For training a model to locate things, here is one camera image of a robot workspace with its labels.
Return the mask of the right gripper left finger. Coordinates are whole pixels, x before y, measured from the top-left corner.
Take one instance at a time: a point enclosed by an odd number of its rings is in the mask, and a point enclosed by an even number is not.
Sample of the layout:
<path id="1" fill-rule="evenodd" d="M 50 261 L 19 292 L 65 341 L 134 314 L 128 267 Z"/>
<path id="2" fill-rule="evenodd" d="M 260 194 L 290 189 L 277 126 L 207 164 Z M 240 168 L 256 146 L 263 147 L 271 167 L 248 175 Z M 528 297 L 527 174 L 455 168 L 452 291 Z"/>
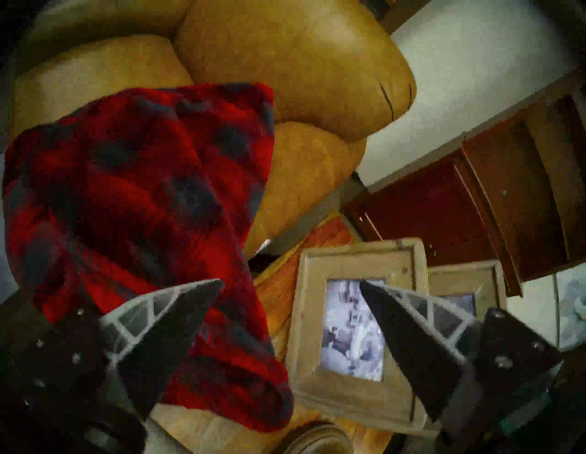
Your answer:
<path id="1" fill-rule="evenodd" d="M 83 302 L 14 359 L 9 383 L 22 392 L 95 398 L 142 419 L 159 402 L 223 290 L 220 279 L 161 289 L 107 314 Z"/>

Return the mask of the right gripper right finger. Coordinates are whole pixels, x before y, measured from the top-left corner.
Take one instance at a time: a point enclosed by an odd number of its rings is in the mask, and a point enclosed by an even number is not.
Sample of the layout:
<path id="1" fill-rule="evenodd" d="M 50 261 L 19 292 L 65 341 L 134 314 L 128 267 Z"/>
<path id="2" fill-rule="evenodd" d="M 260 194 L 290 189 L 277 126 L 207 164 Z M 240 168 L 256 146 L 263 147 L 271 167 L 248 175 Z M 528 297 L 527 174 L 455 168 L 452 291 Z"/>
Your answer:
<path id="1" fill-rule="evenodd" d="M 561 353 L 519 319 L 483 319 L 449 300 L 360 281 L 388 350 L 427 415 L 444 431 L 494 424 L 545 393 Z"/>

